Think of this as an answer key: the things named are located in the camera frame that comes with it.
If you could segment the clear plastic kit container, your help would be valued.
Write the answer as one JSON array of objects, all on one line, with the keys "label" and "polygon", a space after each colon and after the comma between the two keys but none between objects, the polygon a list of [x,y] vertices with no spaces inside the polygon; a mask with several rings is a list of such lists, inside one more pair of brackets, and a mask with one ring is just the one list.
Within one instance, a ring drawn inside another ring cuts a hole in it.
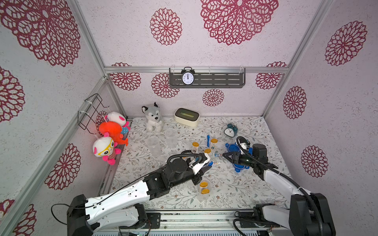
[{"label": "clear plastic kit container", "polygon": [[208,180],[202,180],[197,187],[197,199],[200,202],[206,201],[210,198],[212,193],[212,186]]}]

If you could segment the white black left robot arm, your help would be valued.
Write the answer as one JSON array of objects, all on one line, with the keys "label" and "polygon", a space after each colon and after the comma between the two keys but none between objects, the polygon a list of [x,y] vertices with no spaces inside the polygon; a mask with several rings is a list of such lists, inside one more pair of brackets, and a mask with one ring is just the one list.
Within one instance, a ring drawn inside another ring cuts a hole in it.
[{"label": "white black left robot arm", "polygon": [[167,195],[171,188],[192,181],[198,185],[211,169],[211,157],[189,150],[170,156],[166,164],[147,174],[136,183],[104,196],[86,198],[81,194],[72,200],[67,210],[67,234],[91,236],[96,231],[118,227],[144,225],[147,215],[143,203]]}]

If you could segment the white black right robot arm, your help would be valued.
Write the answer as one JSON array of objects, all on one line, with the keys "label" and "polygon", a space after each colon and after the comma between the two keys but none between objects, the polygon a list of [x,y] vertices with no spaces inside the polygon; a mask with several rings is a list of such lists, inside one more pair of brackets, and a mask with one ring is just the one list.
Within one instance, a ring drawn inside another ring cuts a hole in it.
[{"label": "white black right robot arm", "polygon": [[267,148],[253,144],[249,149],[223,153],[234,165],[250,167],[263,181],[272,185],[289,202],[289,208],[275,205],[257,205],[254,212],[257,224],[278,225],[289,229],[294,236],[334,236],[336,229],[327,198],[320,193],[304,189],[289,176],[278,171],[268,161]]}]

